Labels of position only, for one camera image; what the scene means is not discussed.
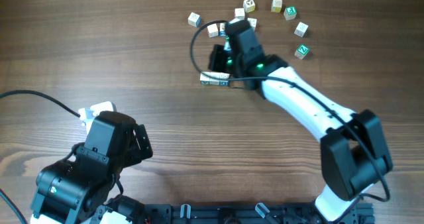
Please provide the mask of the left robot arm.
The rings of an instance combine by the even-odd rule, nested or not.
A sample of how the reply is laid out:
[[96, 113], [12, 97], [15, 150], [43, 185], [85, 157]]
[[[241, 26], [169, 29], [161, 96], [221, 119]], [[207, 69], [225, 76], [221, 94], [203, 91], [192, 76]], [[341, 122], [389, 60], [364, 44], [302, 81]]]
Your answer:
[[113, 187], [121, 184], [123, 169], [152, 155], [144, 125], [116, 111], [100, 112], [86, 140], [38, 174], [30, 206], [33, 217], [59, 223], [84, 222], [106, 202]]

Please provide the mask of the blue D wooden block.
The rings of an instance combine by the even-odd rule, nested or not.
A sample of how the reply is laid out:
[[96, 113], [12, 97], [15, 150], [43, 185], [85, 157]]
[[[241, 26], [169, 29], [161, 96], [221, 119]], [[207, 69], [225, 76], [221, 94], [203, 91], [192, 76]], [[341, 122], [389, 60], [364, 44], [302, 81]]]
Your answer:
[[219, 85], [221, 85], [221, 86], [229, 86], [229, 78], [230, 77], [231, 77], [230, 74], [220, 73], [219, 74]]

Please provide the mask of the green bottom wooden block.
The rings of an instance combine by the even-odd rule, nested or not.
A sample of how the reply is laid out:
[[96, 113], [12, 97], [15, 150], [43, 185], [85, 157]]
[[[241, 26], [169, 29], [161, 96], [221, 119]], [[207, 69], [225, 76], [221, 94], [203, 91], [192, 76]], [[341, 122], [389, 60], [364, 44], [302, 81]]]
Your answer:
[[201, 85], [209, 85], [210, 84], [210, 73], [202, 72], [200, 73], [199, 81]]

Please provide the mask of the red striped wooden block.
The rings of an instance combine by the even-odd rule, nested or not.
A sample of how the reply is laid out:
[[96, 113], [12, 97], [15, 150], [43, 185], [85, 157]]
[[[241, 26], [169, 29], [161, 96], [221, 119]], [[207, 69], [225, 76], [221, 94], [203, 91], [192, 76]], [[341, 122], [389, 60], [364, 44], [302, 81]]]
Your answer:
[[209, 78], [210, 85], [220, 84], [221, 74], [219, 72], [210, 72], [209, 75], [210, 75], [210, 78]]

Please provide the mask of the green Z wooden block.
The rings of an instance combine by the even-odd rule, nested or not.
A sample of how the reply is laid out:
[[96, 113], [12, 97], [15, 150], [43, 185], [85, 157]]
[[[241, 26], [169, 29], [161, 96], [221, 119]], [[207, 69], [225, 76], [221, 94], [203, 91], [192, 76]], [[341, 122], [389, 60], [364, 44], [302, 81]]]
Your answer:
[[300, 60], [304, 59], [308, 53], [309, 53], [310, 49], [308, 46], [301, 44], [295, 51], [295, 56], [297, 58], [299, 58]]

